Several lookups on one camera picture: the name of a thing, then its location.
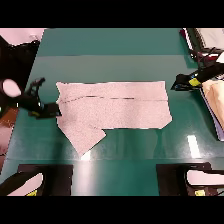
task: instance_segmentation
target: crumpled cloth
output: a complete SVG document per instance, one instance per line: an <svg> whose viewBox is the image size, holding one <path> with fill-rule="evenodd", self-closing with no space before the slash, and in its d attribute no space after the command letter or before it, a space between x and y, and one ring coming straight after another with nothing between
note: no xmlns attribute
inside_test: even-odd
<svg viewBox="0 0 224 224"><path fill-rule="evenodd" d="M172 121L165 81L96 84L57 82L58 127L79 156L105 136L103 129L158 128Z"/></svg>
<svg viewBox="0 0 224 224"><path fill-rule="evenodd" d="M205 97L224 130L224 81L208 80L202 84Z"/></svg>

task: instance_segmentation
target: table surface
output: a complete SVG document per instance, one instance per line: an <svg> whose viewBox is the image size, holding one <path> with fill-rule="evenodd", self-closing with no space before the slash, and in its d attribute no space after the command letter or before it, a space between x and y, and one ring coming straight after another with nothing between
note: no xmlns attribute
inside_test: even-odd
<svg viewBox="0 0 224 224"><path fill-rule="evenodd" d="M46 78L42 101L57 100L57 81L165 80L173 121L162 130L105 130L107 137L93 147L89 161L80 161L56 119L38 121L21 109L0 182L21 163L74 164L72 195L158 195L158 163L210 162L213 169L224 169L224 145L200 93L170 90L177 74L197 68L178 31L46 30L29 78L29 83ZM189 144L188 136L195 136L197 144Z"/></svg>

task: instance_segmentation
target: green table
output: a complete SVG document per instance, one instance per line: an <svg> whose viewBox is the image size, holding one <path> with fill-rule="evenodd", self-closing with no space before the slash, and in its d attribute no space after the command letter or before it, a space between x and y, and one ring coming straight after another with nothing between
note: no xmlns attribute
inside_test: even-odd
<svg viewBox="0 0 224 224"><path fill-rule="evenodd" d="M177 74L196 68L178 29L45 31L29 79L46 78L43 101L57 100L57 81L165 80L173 121L162 130L106 130L90 161L80 161L55 119L37 121L21 109L0 181L21 163L74 164L73 195L158 195L158 163L208 161L224 169L224 145L199 92L170 90ZM201 159L194 159L189 136L196 137Z"/></svg>

